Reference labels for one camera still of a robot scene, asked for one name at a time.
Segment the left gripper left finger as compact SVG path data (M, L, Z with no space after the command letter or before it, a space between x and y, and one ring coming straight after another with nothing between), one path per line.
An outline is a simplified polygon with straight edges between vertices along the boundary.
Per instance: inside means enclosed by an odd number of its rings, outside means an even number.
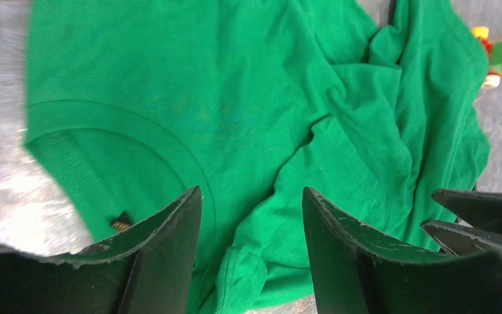
M201 224L198 187L76 254L0 245L0 313L184 313Z

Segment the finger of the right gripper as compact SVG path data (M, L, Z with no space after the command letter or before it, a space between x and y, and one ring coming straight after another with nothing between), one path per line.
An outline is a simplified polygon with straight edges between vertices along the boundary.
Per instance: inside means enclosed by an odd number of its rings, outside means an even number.
M421 229L447 254L465 256L502 249L502 235L440 220L426 220Z
M502 235L502 193L438 189L432 198L472 227Z

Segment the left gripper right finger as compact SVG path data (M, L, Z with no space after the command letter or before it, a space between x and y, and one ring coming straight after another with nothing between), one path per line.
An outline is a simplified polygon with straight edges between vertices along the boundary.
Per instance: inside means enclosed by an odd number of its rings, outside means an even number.
M502 249L465 256L384 234L303 191L319 313L502 313Z

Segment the green t-shirt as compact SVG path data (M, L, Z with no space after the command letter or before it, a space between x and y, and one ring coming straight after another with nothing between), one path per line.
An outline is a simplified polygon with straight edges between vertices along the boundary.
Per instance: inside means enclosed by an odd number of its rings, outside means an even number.
M488 72L449 1L34 1L27 135L96 240L199 186L189 313L312 293L306 186L401 241L455 220L490 145L473 107Z

